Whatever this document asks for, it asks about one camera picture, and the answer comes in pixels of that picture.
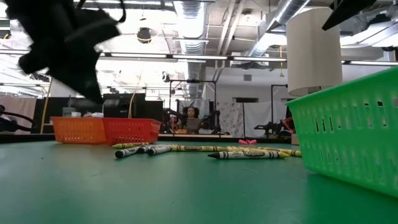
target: white lamp shade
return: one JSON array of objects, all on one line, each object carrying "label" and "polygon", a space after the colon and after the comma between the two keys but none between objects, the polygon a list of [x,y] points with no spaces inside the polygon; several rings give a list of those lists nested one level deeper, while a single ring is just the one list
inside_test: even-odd
[{"label": "white lamp shade", "polygon": [[322,26],[332,10],[311,9],[287,23],[289,94],[304,96],[343,82],[340,30]]}]

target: ceiling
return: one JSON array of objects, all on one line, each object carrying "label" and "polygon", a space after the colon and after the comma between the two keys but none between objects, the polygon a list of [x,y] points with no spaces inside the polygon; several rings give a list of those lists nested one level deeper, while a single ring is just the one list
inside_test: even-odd
[{"label": "ceiling", "polygon": [[[333,0],[312,0],[309,7],[327,7]],[[258,26],[264,15],[275,10],[279,0],[246,0],[244,2],[244,12],[239,17],[236,29],[226,54],[233,52],[247,52],[258,39]],[[228,13],[230,0],[217,0],[206,5],[206,27],[204,39],[208,40],[205,47],[205,54],[215,54],[222,35],[224,21]],[[0,18],[5,17],[5,6],[0,3]],[[121,17],[121,9],[106,9],[115,19]],[[16,21],[12,22],[12,37],[4,40],[0,44],[0,49],[28,49],[31,44],[28,36],[18,26]],[[137,32],[140,27],[151,29],[152,41],[149,44],[142,44],[137,40]],[[128,9],[127,21],[119,25],[122,33],[119,37],[102,43],[99,48],[110,52],[134,52],[134,53],[171,53],[180,54],[180,42],[174,40],[180,37],[178,30],[178,17],[173,11],[157,11]],[[286,48],[282,46],[282,56],[286,57]],[[273,57],[280,56],[280,49],[269,48],[266,52]],[[378,47],[364,47],[360,49],[343,49],[343,57],[346,59],[377,60],[383,57],[383,51]],[[27,75],[24,75],[17,67],[16,56],[0,55],[0,73],[7,77],[8,82],[28,83],[37,82]],[[206,77],[212,78],[214,65],[207,62]],[[286,76],[280,77],[280,64],[272,64],[273,69],[258,70],[252,69],[243,71],[240,68],[229,68],[222,73],[220,78],[221,85],[239,85],[240,78],[233,78],[236,75],[252,73],[257,77],[257,85],[270,85],[275,83],[286,83]],[[186,62],[143,62],[143,61],[119,61],[119,60],[100,60],[97,64],[98,79],[100,85],[123,85],[123,86],[162,86],[168,87],[168,83],[162,81],[164,72],[170,74],[171,78],[184,79],[187,72]]]}]

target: orange plastic basket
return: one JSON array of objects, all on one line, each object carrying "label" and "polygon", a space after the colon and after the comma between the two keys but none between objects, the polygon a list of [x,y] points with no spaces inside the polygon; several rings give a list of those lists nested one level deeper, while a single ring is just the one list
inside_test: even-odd
[{"label": "orange plastic basket", "polygon": [[72,144],[102,144],[106,142],[101,118],[51,117],[55,140]]},{"label": "orange plastic basket", "polygon": [[160,121],[154,119],[103,118],[108,144],[149,142],[159,137]]}]

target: table surface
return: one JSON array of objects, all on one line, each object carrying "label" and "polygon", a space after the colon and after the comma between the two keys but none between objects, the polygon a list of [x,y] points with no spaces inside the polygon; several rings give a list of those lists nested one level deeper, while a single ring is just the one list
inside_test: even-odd
[{"label": "table surface", "polygon": [[299,157],[221,161],[206,155],[170,152],[116,160],[109,146],[1,144],[0,220],[29,224],[398,223],[398,199],[311,173]]}]

